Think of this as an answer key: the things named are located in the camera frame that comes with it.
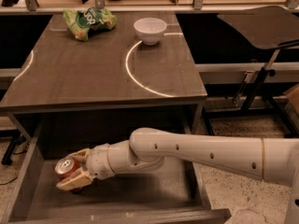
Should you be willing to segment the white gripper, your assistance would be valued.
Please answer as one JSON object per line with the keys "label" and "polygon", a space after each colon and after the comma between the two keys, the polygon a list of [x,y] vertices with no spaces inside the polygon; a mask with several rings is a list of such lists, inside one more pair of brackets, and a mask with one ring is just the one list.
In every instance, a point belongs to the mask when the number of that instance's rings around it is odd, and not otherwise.
{"label": "white gripper", "polygon": [[79,151],[68,154],[75,162],[85,164],[87,170],[78,168],[70,176],[61,180],[56,188],[64,191],[80,189],[91,185],[93,178],[105,180],[115,175],[108,161],[109,144],[97,146],[93,149],[83,148]]}

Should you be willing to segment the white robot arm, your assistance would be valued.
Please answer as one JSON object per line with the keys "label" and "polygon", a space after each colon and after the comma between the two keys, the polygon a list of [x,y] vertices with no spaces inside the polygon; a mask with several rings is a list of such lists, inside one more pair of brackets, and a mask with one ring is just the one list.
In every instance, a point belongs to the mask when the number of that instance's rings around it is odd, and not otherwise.
{"label": "white robot arm", "polygon": [[299,140],[168,133],[139,128],[113,145],[84,148],[58,161],[60,190],[91,185],[117,174],[152,171],[167,157],[288,186],[292,189],[285,224],[299,224]]}

